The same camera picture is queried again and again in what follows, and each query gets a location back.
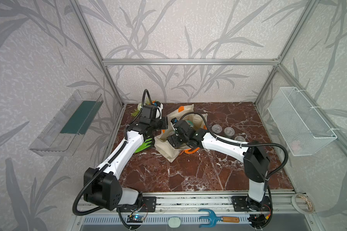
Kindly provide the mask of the purple label seed jar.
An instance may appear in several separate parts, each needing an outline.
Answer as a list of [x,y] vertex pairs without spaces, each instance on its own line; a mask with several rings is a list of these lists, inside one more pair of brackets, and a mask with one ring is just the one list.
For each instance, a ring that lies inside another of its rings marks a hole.
[[220,135],[221,132],[223,131],[222,127],[218,124],[215,124],[211,127],[211,130],[213,133]]

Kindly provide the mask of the beige canvas bag orange handles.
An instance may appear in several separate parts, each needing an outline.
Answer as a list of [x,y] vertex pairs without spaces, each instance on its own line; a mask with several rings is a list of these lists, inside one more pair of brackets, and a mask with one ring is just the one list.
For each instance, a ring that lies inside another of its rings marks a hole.
[[167,115],[168,129],[163,130],[160,135],[154,138],[155,149],[169,162],[173,162],[182,151],[190,148],[186,145],[185,141],[178,136],[171,123],[172,119],[176,118],[179,120],[183,115],[189,112],[194,112],[194,104],[184,105],[177,107],[175,110],[170,110]]

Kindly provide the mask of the green label seed jar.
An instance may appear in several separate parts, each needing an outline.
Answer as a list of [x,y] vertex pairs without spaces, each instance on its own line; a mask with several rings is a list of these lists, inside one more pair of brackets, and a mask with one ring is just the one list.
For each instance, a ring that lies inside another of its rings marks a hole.
[[232,138],[232,137],[234,137],[234,135],[235,135],[235,130],[233,129],[233,128],[231,128],[231,127],[226,127],[225,129],[224,129],[224,135],[227,137],[227,138]]
[[201,128],[202,120],[194,120],[194,119],[192,119],[192,124],[193,124],[193,127]]

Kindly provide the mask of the red label seed jar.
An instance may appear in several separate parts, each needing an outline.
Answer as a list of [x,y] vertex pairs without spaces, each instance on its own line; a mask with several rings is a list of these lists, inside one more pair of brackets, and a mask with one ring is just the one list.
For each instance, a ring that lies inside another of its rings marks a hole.
[[236,136],[234,140],[239,142],[246,142],[246,139],[243,136]]

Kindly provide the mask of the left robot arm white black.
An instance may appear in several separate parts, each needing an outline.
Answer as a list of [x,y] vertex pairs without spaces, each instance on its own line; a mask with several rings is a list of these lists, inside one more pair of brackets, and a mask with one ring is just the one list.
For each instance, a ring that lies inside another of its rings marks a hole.
[[84,187],[74,202],[73,210],[77,210],[81,198],[97,206],[96,209],[82,212],[90,214],[100,209],[114,210],[122,206],[142,206],[142,194],[134,189],[123,188],[119,178],[124,167],[134,152],[144,141],[159,130],[168,129],[168,118],[140,118],[125,129],[124,139],[105,161],[96,168],[89,168],[84,174]]

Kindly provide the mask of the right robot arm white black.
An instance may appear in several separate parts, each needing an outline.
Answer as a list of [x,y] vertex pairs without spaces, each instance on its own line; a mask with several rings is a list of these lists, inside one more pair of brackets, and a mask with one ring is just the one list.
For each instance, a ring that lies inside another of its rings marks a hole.
[[270,159],[262,146],[247,147],[246,142],[235,142],[230,139],[213,136],[204,129],[189,129],[186,133],[174,132],[167,138],[169,144],[175,148],[184,145],[191,148],[213,150],[243,163],[244,172],[249,179],[248,204],[261,204],[263,202],[267,181],[269,180]]

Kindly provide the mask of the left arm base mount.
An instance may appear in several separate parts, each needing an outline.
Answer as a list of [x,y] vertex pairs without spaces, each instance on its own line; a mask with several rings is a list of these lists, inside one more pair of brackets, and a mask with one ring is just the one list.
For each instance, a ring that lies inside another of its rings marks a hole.
[[132,212],[155,212],[157,205],[157,197],[155,196],[143,196],[138,198],[137,202],[133,205],[122,205],[119,207],[119,211],[122,213]]

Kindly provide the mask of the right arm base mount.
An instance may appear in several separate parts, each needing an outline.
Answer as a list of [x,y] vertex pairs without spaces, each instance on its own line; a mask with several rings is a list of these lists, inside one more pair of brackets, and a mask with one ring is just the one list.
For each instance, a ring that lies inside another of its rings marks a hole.
[[254,201],[248,196],[233,196],[231,203],[235,212],[270,212],[272,207],[269,196],[264,196],[261,202]]

